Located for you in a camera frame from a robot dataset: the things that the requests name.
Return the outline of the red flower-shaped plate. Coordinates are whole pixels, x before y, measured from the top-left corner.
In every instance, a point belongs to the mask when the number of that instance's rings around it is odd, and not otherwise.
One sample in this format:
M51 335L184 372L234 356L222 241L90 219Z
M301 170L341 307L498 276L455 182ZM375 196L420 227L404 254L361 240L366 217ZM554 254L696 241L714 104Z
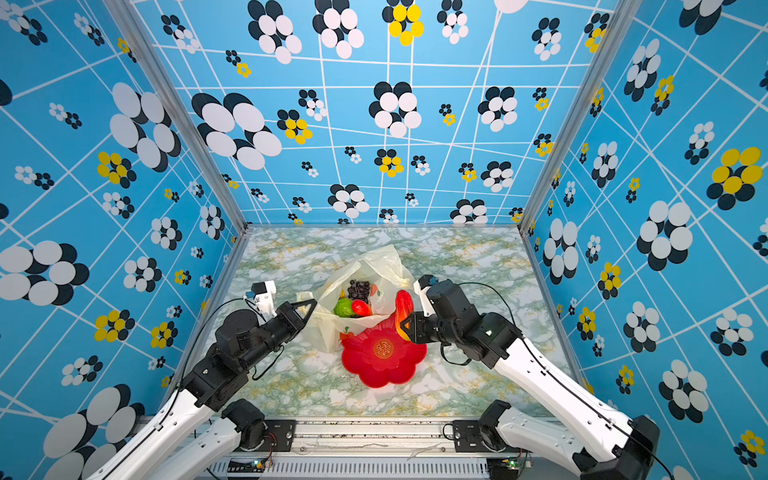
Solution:
M372 389L408 383L427 356L426 345L405 340L396 328L395 313L360 334L342 341L344 369Z

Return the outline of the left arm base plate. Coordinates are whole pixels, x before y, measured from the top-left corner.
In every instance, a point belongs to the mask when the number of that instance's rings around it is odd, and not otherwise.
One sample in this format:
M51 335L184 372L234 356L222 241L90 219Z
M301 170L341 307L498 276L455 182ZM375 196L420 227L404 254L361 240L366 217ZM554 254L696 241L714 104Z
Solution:
M267 419L258 452L287 453L293 446L297 421L293 419Z

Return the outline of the purple grape bunch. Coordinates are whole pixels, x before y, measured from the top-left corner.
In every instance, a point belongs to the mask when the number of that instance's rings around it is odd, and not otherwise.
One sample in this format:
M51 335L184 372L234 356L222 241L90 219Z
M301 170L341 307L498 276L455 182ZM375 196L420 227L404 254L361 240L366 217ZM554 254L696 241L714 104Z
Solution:
M363 300L367 303L371 295L372 285L368 281L352 279L347 288L347 297L350 300Z

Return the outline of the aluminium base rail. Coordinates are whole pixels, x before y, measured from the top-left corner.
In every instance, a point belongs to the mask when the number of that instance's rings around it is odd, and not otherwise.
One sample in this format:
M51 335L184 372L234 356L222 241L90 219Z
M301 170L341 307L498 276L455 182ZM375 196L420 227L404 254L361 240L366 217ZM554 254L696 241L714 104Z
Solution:
M248 450L241 446L224 457L234 452L240 452L242 455L250 454L252 456L258 454L263 456L282 454L284 456L379 456L409 458L414 458L422 453L428 455L460 454L480 457L509 457L517 462L520 467L524 467L528 463L527 455L538 456L528 451L517 456L456 453L453 442L445 435L448 425L452 421L381 419L372 421L297 421L293 446L290 452L266 453L258 452L257 448Z

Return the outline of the red yellow mango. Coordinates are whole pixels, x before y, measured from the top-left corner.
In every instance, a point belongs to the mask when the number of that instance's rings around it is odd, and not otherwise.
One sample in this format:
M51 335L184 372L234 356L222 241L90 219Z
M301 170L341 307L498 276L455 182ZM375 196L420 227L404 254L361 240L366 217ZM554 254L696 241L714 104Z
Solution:
M373 314L370 305L363 300L353 300L351 303L351 308L354 316L357 318L369 317Z

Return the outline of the orange small fruit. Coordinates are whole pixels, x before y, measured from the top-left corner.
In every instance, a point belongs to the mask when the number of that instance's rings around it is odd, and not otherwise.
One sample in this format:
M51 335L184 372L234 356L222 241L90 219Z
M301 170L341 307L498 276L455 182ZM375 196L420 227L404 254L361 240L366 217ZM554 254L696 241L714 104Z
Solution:
M414 312L414 304L410 293L406 290L399 290L395 298L395 328L398 335L405 341L410 341L409 334L410 316Z

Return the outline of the green lime fruit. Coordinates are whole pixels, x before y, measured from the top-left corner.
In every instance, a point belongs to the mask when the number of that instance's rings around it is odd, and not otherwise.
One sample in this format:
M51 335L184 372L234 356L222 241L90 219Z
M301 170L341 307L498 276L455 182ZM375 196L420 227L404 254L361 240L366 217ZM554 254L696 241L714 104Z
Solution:
M353 308L353 300L340 298L334 306L333 313L341 318L354 318L356 314Z

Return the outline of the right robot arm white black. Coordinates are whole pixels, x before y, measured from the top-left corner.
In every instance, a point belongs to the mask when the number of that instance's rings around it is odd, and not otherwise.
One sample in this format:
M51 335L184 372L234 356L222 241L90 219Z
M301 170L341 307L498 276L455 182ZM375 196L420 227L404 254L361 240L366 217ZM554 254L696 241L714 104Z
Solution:
M631 418L591 394L548 360L512 317L479 312L450 280L424 275L413 289L422 308L399 322L404 338L457 347L468 361L523 388L557 419L538 420L497 400L478 421L487 449L522 449L581 479L645 479L659 464L660 429L654 421Z

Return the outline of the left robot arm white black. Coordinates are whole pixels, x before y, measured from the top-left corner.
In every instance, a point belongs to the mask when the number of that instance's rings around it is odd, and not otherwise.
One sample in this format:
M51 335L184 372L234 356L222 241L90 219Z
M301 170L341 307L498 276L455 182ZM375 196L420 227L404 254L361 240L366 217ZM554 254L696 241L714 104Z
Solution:
M262 445L263 413L247 400L229 401L259 362L304 329L316 307L310 299L285 302L270 319L251 308L228 314L169 401L91 477L194 479L237 448Z

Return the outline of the yellowish printed plastic bag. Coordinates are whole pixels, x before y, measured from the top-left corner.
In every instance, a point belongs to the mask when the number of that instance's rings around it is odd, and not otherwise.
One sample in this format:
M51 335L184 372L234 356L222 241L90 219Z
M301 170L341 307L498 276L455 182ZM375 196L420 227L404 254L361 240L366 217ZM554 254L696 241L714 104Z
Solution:
M412 290L414 277L392 245L371 250L335 271L317 290L296 294L317 302L304 338L321 352L341 346L341 336L357 335L395 311L397 294Z

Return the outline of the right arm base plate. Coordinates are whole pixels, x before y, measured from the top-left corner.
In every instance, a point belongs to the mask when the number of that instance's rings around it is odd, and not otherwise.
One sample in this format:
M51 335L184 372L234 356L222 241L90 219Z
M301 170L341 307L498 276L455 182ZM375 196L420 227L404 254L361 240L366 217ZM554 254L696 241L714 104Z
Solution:
M517 456L525 453L524 449L505 446L494 447L483 439L478 420L453 420L449 423L445 435L453 442L456 453L504 454Z

